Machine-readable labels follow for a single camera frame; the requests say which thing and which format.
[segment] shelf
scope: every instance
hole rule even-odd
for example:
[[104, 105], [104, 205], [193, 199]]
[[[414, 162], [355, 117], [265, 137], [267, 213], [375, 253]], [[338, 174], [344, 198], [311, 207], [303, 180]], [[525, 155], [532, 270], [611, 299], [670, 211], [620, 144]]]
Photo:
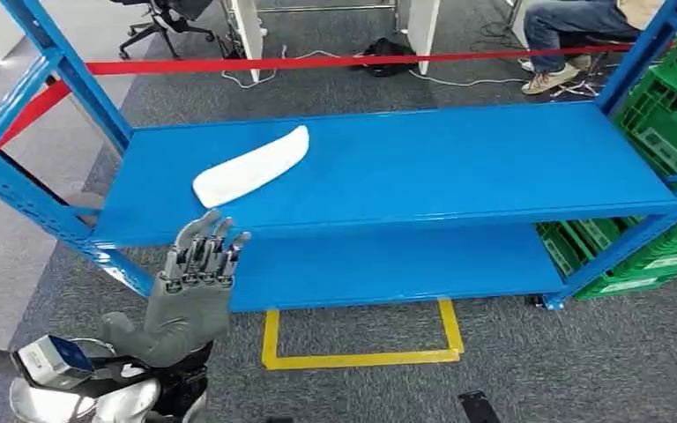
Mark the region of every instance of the shelf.
[[310, 132], [302, 162], [222, 207], [240, 228], [288, 237], [306, 228], [504, 224], [677, 207], [593, 102], [447, 108], [137, 130], [93, 241], [171, 242], [204, 212], [191, 189], [200, 172], [298, 124]]
[[354, 229], [243, 249], [233, 311], [554, 293], [563, 284], [531, 225]]

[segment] yellow tape marking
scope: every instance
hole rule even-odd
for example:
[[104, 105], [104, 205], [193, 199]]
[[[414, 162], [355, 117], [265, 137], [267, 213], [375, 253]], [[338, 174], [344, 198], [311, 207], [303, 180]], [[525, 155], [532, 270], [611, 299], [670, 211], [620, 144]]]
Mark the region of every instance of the yellow tape marking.
[[308, 355], [301, 357], [279, 357], [279, 311], [268, 310], [264, 325], [264, 347], [261, 360], [269, 370], [295, 370], [305, 368], [338, 368], [365, 366], [392, 366], [399, 364], [427, 364], [459, 361], [463, 353], [463, 339], [458, 328], [458, 319], [452, 301], [437, 301], [443, 320], [447, 350], [410, 352], [377, 352], [371, 354]]

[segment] person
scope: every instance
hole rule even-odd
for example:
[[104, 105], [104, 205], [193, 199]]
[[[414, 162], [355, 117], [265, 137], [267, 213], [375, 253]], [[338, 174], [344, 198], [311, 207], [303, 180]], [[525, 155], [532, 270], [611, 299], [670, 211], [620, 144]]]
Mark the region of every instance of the person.
[[[547, 0], [525, 11], [524, 32], [531, 50], [560, 48], [560, 33], [603, 33], [633, 37], [645, 29], [663, 0]], [[533, 56], [523, 63], [534, 76], [523, 94], [564, 84], [590, 67], [590, 56]]]

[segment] robotic hand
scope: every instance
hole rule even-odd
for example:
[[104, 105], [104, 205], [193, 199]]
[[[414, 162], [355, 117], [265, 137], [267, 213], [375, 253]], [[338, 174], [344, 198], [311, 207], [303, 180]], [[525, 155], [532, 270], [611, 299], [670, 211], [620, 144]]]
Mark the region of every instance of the robotic hand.
[[102, 317], [100, 337], [118, 354], [170, 367], [227, 330], [234, 271], [250, 233], [237, 235], [225, 249], [233, 220], [219, 216], [211, 210], [177, 235], [154, 279], [140, 329], [124, 313]]

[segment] red rope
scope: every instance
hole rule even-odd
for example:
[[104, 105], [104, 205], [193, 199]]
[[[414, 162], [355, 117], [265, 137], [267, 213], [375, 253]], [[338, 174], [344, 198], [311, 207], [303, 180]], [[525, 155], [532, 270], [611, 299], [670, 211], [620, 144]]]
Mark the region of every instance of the red rope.
[[[630, 44], [613, 46], [590, 46], [577, 48], [551, 48], [542, 50], [495, 50], [477, 53], [449, 53], [431, 56], [346, 56], [346, 57], [305, 57], [269, 59], [190, 59], [190, 60], [142, 60], [136, 62], [94, 62], [86, 66], [93, 75], [126, 75], [153, 73], [191, 73], [219, 71], [249, 71], [251, 69], [299, 69], [356, 66], [363, 64], [450, 62], [455, 60], [481, 60], [504, 57], [549, 56], [583, 53], [605, 53], [626, 51]], [[0, 148], [16, 137], [30, 123], [34, 122], [61, 101], [70, 92], [69, 87], [58, 81], [35, 96], [0, 139]]]
[[496, 50], [478, 53], [449, 53], [431, 56], [345, 56], [268, 59], [190, 59], [190, 60], [141, 60], [132, 62], [87, 63], [94, 75], [124, 75], [150, 73], [190, 73], [218, 71], [249, 71], [251, 69], [297, 69], [355, 66], [362, 64], [450, 62], [454, 60], [481, 60], [503, 57], [549, 56], [582, 53], [626, 51], [630, 44], [615, 46], [590, 46], [577, 48], [550, 48], [542, 50]]
[[63, 97], [69, 95], [70, 92], [71, 90], [69, 90], [69, 87], [63, 81], [58, 81], [42, 93], [36, 95], [19, 112], [17, 118], [14, 119], [14, 122], [11, 123], [9, 129], [4, 133], [4, 136], [1, 137], [0, 149], [11, 141], [12, 138], [19, 135], [26, 127], [30, 126], [32, 122], [36, 121], [40, 116], [45, 115], [47, 111], [55, 106], [58, 101], [61, 101]]

